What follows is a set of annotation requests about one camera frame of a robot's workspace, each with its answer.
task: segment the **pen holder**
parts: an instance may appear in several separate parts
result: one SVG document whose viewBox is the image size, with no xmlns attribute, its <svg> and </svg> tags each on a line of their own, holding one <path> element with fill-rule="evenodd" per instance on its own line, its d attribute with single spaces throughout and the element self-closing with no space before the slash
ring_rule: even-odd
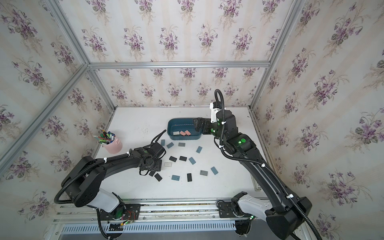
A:
<svg viewBox="0 0 384 240">
<path fill-rule="evenodd" d="M 121 151 L 122 149 L 122 142 L 120 139 L 116 138 L 112 143 L 103 145 L 105 149 L 110 153 L 110 154 L 116 154 Z"/>
</svg>

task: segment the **table surface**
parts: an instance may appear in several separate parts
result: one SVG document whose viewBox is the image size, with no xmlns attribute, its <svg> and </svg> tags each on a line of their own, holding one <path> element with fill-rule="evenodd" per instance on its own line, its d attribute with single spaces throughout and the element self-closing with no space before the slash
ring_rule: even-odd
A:
<svg viewBox="0 0 384 240">
<path fill-rule="evenodd" d="M 262 149 L 257 138 L 248 108 L 227 108 L 236 117 L 239 132 L 246 133 Z M 153 107 L 153 108 L 117 108 L 109 131 L 121 139 L 123 149 L 118 154 L 109 154 L 101 147 L 96 158 L 111 157 L 127 152 L 130 148 L 142 147 L 164 129 L 172 118 L 210 118 L 208 107 Z M 114 174 L 101 183 L 101 188 L 115 192 L 123 199 L 201 199 L 201 198 L 228 198 L 241 191 L 254 197 L 265 197 L 263 191 L 255 191 L 250 173 L 237 161 L 225 158 L 213 143 L 212 135 L 201 135 L 198 140 L 175 141 L 171 140 L 165 132 L 160 139 L 165 139 L 166 145 L 170 142 L 174 146 L 168 149 L 162 158 L 161 171 L 163 178 L 160 182 L 155 177 L 140 176 L 139 169 L 128 169 Z M 176 162 L 169 160 L 170 156 L 177 158 Z M 194 165 L 187 159 L 179 160 L 180 156 L 188 159 L 193 157 Z M 165 167 L 165 162 L 171 162 L 171 167 Z M 211 167 L 218 171 L 214 175 Z M 200 175 L 200 170 L 208 171 L 208 176 Z M 192 174 L 192 181 L 187 181 L 187 174 Z M 179 181 L 172 180 L 172 175 L 180 176 Z"/>
</svg>

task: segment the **blue plastic basin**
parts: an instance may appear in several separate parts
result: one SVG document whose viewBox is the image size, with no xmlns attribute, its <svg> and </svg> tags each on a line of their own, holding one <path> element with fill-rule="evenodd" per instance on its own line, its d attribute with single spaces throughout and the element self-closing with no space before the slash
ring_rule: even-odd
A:
<svg viewBox="0 0 384 240">
<path fill-rule="evenodd" d="M 172 140 L 196 140 L 199 139 L 201 136 L 201 132 L 196 132 L 195 127 L 193 126 L 193 119 L 194 118 L 172 118 L 168 122 L 168 128 L 167 133 L 168 136 Z M 176 135 L 173 136 L 173 132 L 183 131 L 185 132 L 188 130 L 191 135 L 190 136 L 182 136 L 182 135 Z"/>
</svg>

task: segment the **purple flower pattern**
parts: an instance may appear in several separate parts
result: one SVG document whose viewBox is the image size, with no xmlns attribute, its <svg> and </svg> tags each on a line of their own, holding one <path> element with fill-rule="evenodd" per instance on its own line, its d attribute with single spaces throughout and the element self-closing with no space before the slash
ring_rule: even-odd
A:
<svg viewBox="0 0 384 240">
<path fill-rule="evenodd" d="M 77 120 L 73 126 L 77 130 L 77 135 L 82 135 L 88 139 L 93 138 L 93 134 L 91 133 L 91 130 L 88 127 L 87 119 Z"/>
<path fill-rule="evenodd" d="M 195 78 L 196 68 L 182 68 L 180 73 L 183 74 L 181 81 L 185 83 L 185 85 L 190 85 L 193 82 L 193 78 Z"/>
<path fill-rule="evenodd" d="M 280 2 L 284 2 L 285 0 L 262 0 L 263 8 L 262 18 L 265 19 L 266 22 L 270 22 L 273 18 L 276 8 Z"/>
<path fill-rule="evenodd" d="M 21 121 L 13 121 L 14 114 L 6 112 L 8 105 L 0 105 L 0 142 L 7 142 L 10 138 L 16 139 L 22 132 L 19 127 Z"/>
<path fill-rule="evenodd" d="M 177 54 L 175 50 L 177 50 L 177 36 L 175 34 L 176 26 L 171 25 L 169 29 L 161 28 L 161 34 L 159 36 L 160 42 L 159 44 L 164 45 L 163 55 L 167 57 L 168 61 L 172 60 L 174 56 Z"/>
<path fill-rule="evenodd" d="M 307 28 L 307 24 L 312 19 L 312 17 L 315 17 L 319 14 L 320 1 L 321 0 L 313 0 L 304 4 L 303 9 L 301 10 L 302 16 L 300 17 L 300 21 L 296 26 L 296 31 L 298 31 L 296 36 L 301 35 L 304 32 L 304 29 Z"/>
<path fill-rule="evenodd" d="M 99 28 L 91 27 L 89 31 L 87 29 L 82 29 L 81 31 L 84 33 L 84 45 L 92 48 L 92 56 L 94 58 L 98 58 L 100 62 L 105 62 L 106 56 L 108 56 L 105 53 L 107 49 L 105 47 L 105 42 L 103 41 L 103 39 L 96 33 L 98 30 Z"/>
<path fill-rule="evenodd" d="M 255 27 L 248 27 L 246 30 L 244 28 L 239 28 L 239 33 L 236 34 L 232 42 L 235 45 L 235 49 L 232 51 L 232 56 L 235 56 L 235 60 L 239 60 L 242 56 L 245 55 L 245 51 L 249 49 L 249 45 L 252 43 L 251 31 Z"/>
<path fill-rule="evenodd" d="M 54 141 L 57 144 L 61 142 L 67 142 L 68 133 L 67 129 L 64 130 L 64 123 L 60 121 L 61 118 L 52 116 L 45 123 L 44 127 L 41 128 L 41 132 L 45 134 L 46 138 L 50 138 L 51 135 L 54 136 Z"/>
<path fill-rule="evenodd" d="M 144 41 L 142 37 L 139 35 L 138 30 L 139 26 L 133 26 L 130 30 L 128 28 L 124 28 L 124 45 L 130 46 L 129 53 L 131 56 L 135 58 L 136 61 L 142 59 L 143 50 L 144 50 Z"/>
<path fill-rule="evenodd" d="M 69 172 L 74 164 L 70 160 L 69 152 L 60 150 L 59 154 L 52 155 L 52 160 L 49 162 L 52 166 L 55 167 L 55 172 Z"/>
<path fill-rule="evenodd" d="M 277 86 L 279 86 L 281 78 L 279 77 L 279 72 L 277 69 L 273 71 L 271 76 L 269 77 L 269 82 L 268 82 L 268 94 L 271 94 L 273 89 Z"/>
<path fill-rule="evenodd" d="M 208 92 L 211 91 L 211 87 L 205 83 L 199 83 L 196 91 L 199 93 L 199 99 L 205 100 Z"/>
<path fill-rule="evenodd" d="M 300 103 L 297 101 L 298 94 L 296 94 L 296 91 L 294 91 L 291 95 L 288 95 L 285 99 L 285 105 L 283 106 L 283 109 L 281 110 L 284 115 L 283 118 L 287 118 L 291 112 L 297 112 L 298 106 Z"/>
<path fill-rule="evenodd" d="M 316 91 L 310 92 L 305 98 L 308 99 L 305 107 L 309 106 L 310 110 L 314 108 L 319 110 L 319 104 L 324 106 L 328 100 L 333 100 L 338 92 L 337 86 L 339 86 L 340 81 L 349 82 L 345 76 L 336 76 L 336 72 L 333 70 L 330 70 L 327 76 L 321 76 L 320 80 L 314 83 Z"/>
<path fill-rule="evenodd" d="M 31 201 L 25 202 L 22 204 L 22 209 L 17 211 L 18 214 L 25 216 L 25 223 L 27 220 L 33 220 L 36 216 L 44 218 L 49 214 L 49 211 L 52 208 L 52 205 L 45 196 L 46 192 L 41 191 L 36 193 L 37 190 L 33 193 Z"/>
<path fill-rule="evenodd" d="M 201 42 L 201 52 L 205 52 L 206 56 L 211 53 L 212 43 L 214 39 L 218 37 L 216 29 L 217 28 L 211 28 L 209 24 L 206 26 L 203 24 L 201 25 L 201 32 L 197 35 Z"/>
<path fill-rule="evenodd" d="M 141 84 L 140 92 L 144 94 L 144 97 L 146 100 L 149 100 L 149 102 L 153 101 L 153 93 L 156 92 L 156 89 L 153 88 L 152 85 Z"/>
<path fill-rule="evenodd" d="M 255 73 L 256 70 L 259 70 L 260 68 L 243 68 L 243 81 L 245 83 L 249 82 L 252 79 L 252 75 Z"/>
<path fill-rule="evenodd" d="M 214 68 L 212 73 L 215 75 L 212 78 L 212 82 L 215 83 L 215 85 L 220 85 L 220 83 L 224 82 L 224 78 L 227 76 L 228 68 Z"/>
<path fill-rule="evenodd" d="M 363 23 L 364 18 L 368 17 L 368 15 L 361 16 L 361 12 L 364 10 L 362 5 L 356 11 L 355 9 L 356 2 L 349 7 L 345 15 L 336 18 L 334 27 L 336 33 L 332 35 L 331 39 L 328 39 L 328 44 L 324 47 L 324 50 L 329 50 L 328 54 L 324 56 L 325 58 L 332 57 L 333 54 L 337 53 L 337 49 L 341 48 L 341 44 L 344 41 L 353 35 L 359 35 L 363 29 L 361 24 Z"/>
<path fill-rule="evenodd" d="M 30 52 L 33 49 L 37 54 L 40 54 L 39 52 L 43 51 L 41 45 L 43 40 L 36 37 L 37 30 L 32 26 L 32 19 L 10 3 L 0 3 L 0 11 L 5 14 L 1 17 L 3 23 L 8 25 L 9 32 L 19 33 L 22 38 L 21 43 L 27 50 Z"/>
<path fill-rule="evenodd" d="M 296 163 L 297 166 L 295 167 L 295 171 L 292 172 L 291 178 L 292 178 L 292 185 L 298 186 L 298 185 L 305 185 L 307 188 L 309 188 L 310 182 L 312 179 L 308 176 L 310 174 L 310 169 L 308 168 L 308 164 L 299 164 Z"/>
<path fill-rule="evenodd" d="M 123 105 L 127 101 L 127 94 L 122 89 L 122 85 L 111 86 L 111 89 L 112 96 L 116 97 L 117 101 Z"/>
<path fill-rule="evenodd" d="M 61 37 L 57 37 L 56 42 L 52 42 L 51 46 L 54 49 L 55 56 L 59 63 L 65 64 L 65 69 L 68 73 L 75 73 L 77 64 L 74 63 L 74 57 L 71 50 L 61 42 Z"/>
<path fill-rule="evenodd" d="M 51 83 L 43 78 L 41 73 L 42 66 L 40 63 L 35 63 L 29 58 L 28 61 L 24 59 L 18 59 L 18 62 L 12 62 L 13 67 L 19 72 L 19 80 L 23 80 L 26 83 L 32 83 L 36 90 L 39 90 L 42 94 L 48 93 L 51 95 Z"/>
<path fill-rule="evenodd" d="M 234 17 L 239 15 L 239 9 L 242 7 L 242 0 L 220 0 L 219 9 L 223 9 L 224 13 L 220 16 L 219 25 L 223 25 L 223 31 L 225 27 L 230 29 L 234 21 Z"/>
<path fill-rule="evenodd" d="M 353 151 L 360 150 L 363 152 L 362 146 L 369 150 L 369 144 L 384 141 L 384 126 L 378 119 L 377 114 L 379 113 L 384 113 L 384 108 L 380 108 L 376 113 L 361 113 L 364 115 L 359 120 L 361 127 L 357 127 L 354 131 L 351 128 L 350 135 L 345 136 L 345 138 L 352 140 L 353 143 L 346 147 Z"/>
<path fill-rule="evenodd" d="M 103 19 L 104 24 L 107 26 L 109 23 L 110 17 L 108 16 L 109 12 L 105 9 L 105 0 L 85 0 L 89 5 L 92 5 L 94 14 L 97 17 L 97 20 Z"/>
<path fill-rule="evenodd" d="M 81 90 L 78 88 L 73 88 L 71 94 L 67 96 L 68 100 L 71 103 L 71 106 L 76 104 L 77 109 L 81 112 L 85 112 L 87 109 L 86 102 L 84 101 L 84 96 L 81 94 Z"/>
<path fill-rule="evenodd" d="M 353 204 L 358 201 L 361 193 L 364 194 L 366 199 L 370 198 L 372 200 L 371 195 L 368 193 L 370 190 L 355 184 L 356 177 L 351 172 L 343 174 L 336 170 L 334 173 L 329 173 L 329 177 L 331 179 L 330 182 L 329 180 L 320 182 L 322 187 L 319 193 L 323 194 L 323 198 L 326 201 L 330 201 L 332 206 L 334 206 L 334 202 L 337 202 L 339 206 L 349 204 L 352 208 Z"/>
<path fill-rule="evenodd" d="M 319 213 L 318 219 L 316 219 L 315 221 L 315 227 L 317 228 L 321 236 L 326 237 L 329 240 L 334 240 L 336 238 L 342 240 L 338 232 L 340 226 L 333 223 L 334 221 L 336 221 L 335 219 L 335 215 L 330 214 L 327 216 L 323 213 L 323 211 L 321 211 L 321 213 Z"/>
<path fill-rule="evenodd" d="M 270 57 L 272 52 L 273 52 L 273 49 L 275 48 L 275 44 L 277 42 L 277 38 L 279 37 L 279 34 L 280 34 L 280 31 L 281 31 L 281 28 L 280 29 L 276 29 L 275 31 L 275 34 L 272 35 L 272 37 L 269 38 L 269 41 L 267 43 L 268 46 L 271 46 L 268 50 L 266 50 L 264 56 L 265 57 Z"/>
<path fill-rule="evenodd" d="M 316 123 L 312 126 L 305 126 L 301 130 L 303 136 L 297 137 L 295 141 L 297 141 L 295 148 L 298 152 L 302 152 L 304 154 L 304 150 L 310 152 L 311 150 L 316 150 L 317 146 L 320 144 L 321 137 L 328 139 L 325 131 L 320 131 L 319 127 Z"/>
<path fill-rule="evenodd" d="M 277 133 L 277 137 L 275 140 L 275 142 L 277 143 L 275 148 L 280 148 L 281 146 L 284 146 L 284 145 L 288 147 L 289 145 L 288 142 L 291 141 L 288 135 L 289 135 L 289 131 L 286 127 L 284 127 L 283 129 L 279 129 L 279 132 Z"/>
<path fill-rule="evenodd" d="M 179 99 L 179 94 L 182 91 L 180 85 L 176 85 L 175 83 L 169 83 L 167 92 L 169 92 L 169 95 L 172 100 L 177 101 Z"/>
<path fill-rule="evenodd" d="M 14 179 L 17 177 L 20 181 L 31 181 L 31 174 L 34 173 L 36 176 L 39 175 L 40 169 L 35 166 L 35 163 L 30 164 L 26 155 L 28 153 L 26 151 L 22 151 L 20 153 L 19 159 L 17 159 L 6 171 L 6 180 Z"/>
<path fill-rule="evenodd" d="M 296 77 L 300 78 L 302 73 L 305 73 L 308 66 L 308 60 L 310 57 L 315 56 L 313 50 L 307 52 L 307 49 L 303 48 L 301 53 L 297 54 L 296 57 L 292 60 L 293 68 L 291 68 L 287 75 L 287 83 L 295 83 Z"/>
<path fill-rule="evenodd" d="M 233 94 L 238 90 L 239 90 L 238 86 L 235 85 L 234 83 L 227 83 L 227 85 L 224 88 L 224 92 L 225 92 L 224 97 L 227 99 L 231 99 Z"/>
</svg>

